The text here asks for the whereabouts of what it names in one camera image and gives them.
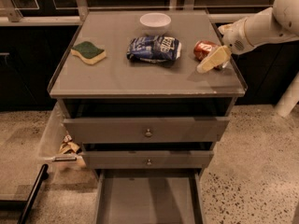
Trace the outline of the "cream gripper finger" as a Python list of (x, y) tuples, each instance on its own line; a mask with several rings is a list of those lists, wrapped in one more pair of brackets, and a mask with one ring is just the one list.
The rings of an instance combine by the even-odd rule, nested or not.
[(231, 58), (232, 52), (227, 46), (217, 46), (213, 48), (208, 55), (197, 65), (197, 72), (206, 73), (213, 68), (227, 63)]

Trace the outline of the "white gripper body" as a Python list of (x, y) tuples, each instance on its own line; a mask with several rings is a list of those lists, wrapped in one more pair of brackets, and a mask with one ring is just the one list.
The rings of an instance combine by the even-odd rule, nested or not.
[(222, 42), (233, 54), (244, 54), (249, 51), (249, 42), (245, 35), (245, 19), (221, 25), (218, 30), (222, 35)]

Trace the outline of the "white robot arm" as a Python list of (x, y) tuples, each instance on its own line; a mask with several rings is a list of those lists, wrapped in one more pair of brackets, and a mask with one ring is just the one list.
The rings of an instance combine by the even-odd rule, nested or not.
[(223, 45), (218, 46), (198, 64), (197, 72), (205, 73), (227, 63), (232, 54), (241, 55), (264, 44), (279, 44), (299, 38), (299, 0), (275, 0), (273, 6), (222, 25)]

